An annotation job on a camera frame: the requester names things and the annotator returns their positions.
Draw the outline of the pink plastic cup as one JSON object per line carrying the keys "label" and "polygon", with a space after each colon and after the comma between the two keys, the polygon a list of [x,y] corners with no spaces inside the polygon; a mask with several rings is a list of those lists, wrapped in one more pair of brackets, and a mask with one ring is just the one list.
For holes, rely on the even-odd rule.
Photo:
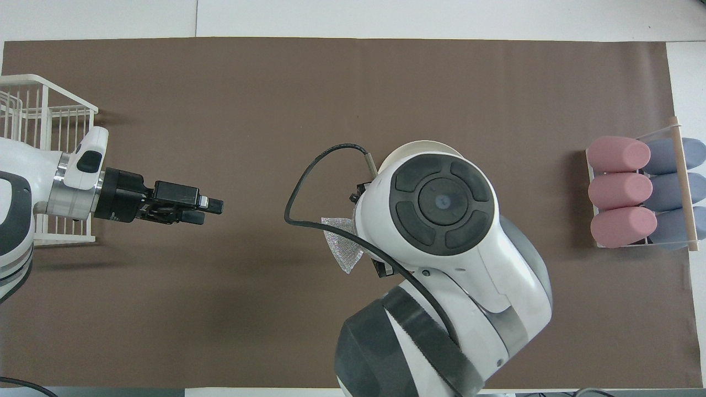
{"label": "pink plastic cup", "polygon": [[623,207],[594,216],[590,231],[600,246],[616,248],[645,239],[656,226],[653,211],[644,207]]}
{"label": "pink plastic cup", "polygon": [[632,207],[650,198],[653,184],[639,173],[611,173],[596,176],[589,184],[590,201],[600,210]]}
{"label": "pink plastic cup", "polygon": [[587,162],[598,173],[628,173],[642,169],[651,150],[635,138],[602,136],[587,149]]}

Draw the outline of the silver mesh sponge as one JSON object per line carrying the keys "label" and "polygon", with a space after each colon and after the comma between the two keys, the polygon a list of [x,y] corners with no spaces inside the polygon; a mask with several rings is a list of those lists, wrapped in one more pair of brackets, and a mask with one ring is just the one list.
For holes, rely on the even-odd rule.
{"label": "silver mesh sponge", "polygon": [[[355,222],[350,218],[321,218],[321,223],[356,234]],[[323,234],[340,268],[350,274],[364,254],[361,245],[333,232],[324,231]]]}

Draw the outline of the brown table mat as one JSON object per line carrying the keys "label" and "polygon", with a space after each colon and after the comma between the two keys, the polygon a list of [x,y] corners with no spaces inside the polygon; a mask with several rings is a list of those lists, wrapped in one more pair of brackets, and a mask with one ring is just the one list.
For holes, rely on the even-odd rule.
{"label": "brown table mat", "polygon": [[584,150],[673,116],[660,42],[189,38],[10,42],[99,108],[106,165],[224,201],[203,226],[97,219],[97,243],[40,247],[0,305],[0,373],[45,386],[337,386],[346,318],[399,277],[341,271],[286,224],[315,156],[357,143],[454,147],[542,254],[549,326],[494,389],[700,387],[688,252],[598,249]]}

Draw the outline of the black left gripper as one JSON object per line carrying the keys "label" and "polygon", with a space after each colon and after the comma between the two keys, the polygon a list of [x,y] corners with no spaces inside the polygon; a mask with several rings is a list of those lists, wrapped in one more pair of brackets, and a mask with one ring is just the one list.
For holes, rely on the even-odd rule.
{"label": "black left gripper", "polygon": [[[98,196],[97,218],[131,223],[138,216],[141,203],[148,199],[151,193],[152,189],[144,186],[141,174],[106,168]],[[178,208],[148,211],[148,220],[160,224],[204,224],[205,214],[202,212],[223,212],[222,200],[202,195],[199,188],[167,181],[156,181],[154,201],[159,205]]]}

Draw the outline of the white cup holder rack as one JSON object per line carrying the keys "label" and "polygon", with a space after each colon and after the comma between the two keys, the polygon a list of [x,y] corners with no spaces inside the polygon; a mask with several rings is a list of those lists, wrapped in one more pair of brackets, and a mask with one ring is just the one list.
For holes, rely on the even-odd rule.
{"label": "white cup holder rack", "polygon": [[[672,118],[670,118],[666,127],[661,128],[657,131],[645,134],[645,135],[640,136],[635,139],[647,144],[651,141],[655,141],[658,139],[664,139],[664,138],[671,138],[673,141],[674,151],[676,153],[676,164],[677,164],[677,172],[676,173],[678,174],[679,183],[681,186],[682,205],[683,205],[682,209],[684,210],[684,214],[686,217],[686,231],[687,231],[687,236],[688,236],[688,246],[681,247],[680,249],[688,249],[689,251],[699,251],[701,249],[701,247],[699,246],[699,242],[706,240],[706,239],[698,240],[698,237],[697,237],[693,206],[698,206],[698,203],[691,203],[690,184],[688,181],[688,173],[694,173],[694,171],[693,171],[693,169],[686,168],[685,153],[683,150],[683,143],[682,143],[682,138],[686,138],[686,137],[681,132],[681,124],[679,123],[678,118],[673,116]],[[587,162],[587,149],[585,150],[585,160],[587,163],[589,184],[596,176],[600,176],[602,174],[611,174],[611,173],[598,173],[597,171],[593,170],[593,168]],[[647,174],[643,168],[638,169],[636,171],[629,171],[629,173],[643,174],[644,176],[646,176],[649,179],[652,176],[654,176],[651,174]],[[592,205],[593,217],[599,213],[602,213],[603,211],[607,211],[607,210],[598,209],[595,205],[593,205],[593,203],[591,201],[590,201],[590,203]],[[637,206],[633,206],[633,207],[646,208],[645,206],[643,206],[643,203],[641,203]],[[614,249],[614,248],[607,248],[607,247],[600,246],[599,244],[597,244],[596,241],[595,241],[595,245],[600,248]],[[652,243],[647,236],[643,240],[640,240],[638,242],[634,242],[630,245],[621,246],[621,247],[657,246],[657,247],[663,248],[664,245],[666,245],[666,243],[657,243],[657,244]]]}

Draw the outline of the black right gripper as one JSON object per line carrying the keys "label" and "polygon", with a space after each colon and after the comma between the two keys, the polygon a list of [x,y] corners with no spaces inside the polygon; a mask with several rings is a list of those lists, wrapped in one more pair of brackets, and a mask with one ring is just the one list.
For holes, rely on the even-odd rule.
{"label": "black right gripper", "polygon": [[[362,196],[366,188],[369,186],[369,184],[370,183],[362,183],[356,185],[356,192],[350,195],[350,201],[353,204],[358,203],[360,197]],[[373,263],[374,269],[376,270],[376,273],[378,274],[378,277],[389,277],[395,275],[395,270],[393,267],[391,267],[390,264],[373,258],[372,254],[369,254],[369,256],[371,257],[371,261]]]}

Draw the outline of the cream round plate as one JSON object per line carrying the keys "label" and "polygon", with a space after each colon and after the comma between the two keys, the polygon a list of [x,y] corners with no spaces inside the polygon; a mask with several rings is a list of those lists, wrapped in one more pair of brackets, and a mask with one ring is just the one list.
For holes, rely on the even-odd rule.
{"label": "cream round plate", "polygon": [[386,156],[385,160],[378,169],[378,174],[381,174],[385,168],[402,158],[406,158],[411,155],[419,155],[419,153],[426,152],[441,152],[446,153],[448,155],[456,155],[462,157],[459,151],[441,142],[431,140],[413,141],[399,146],[395,150],[391,151],[391,153]]}

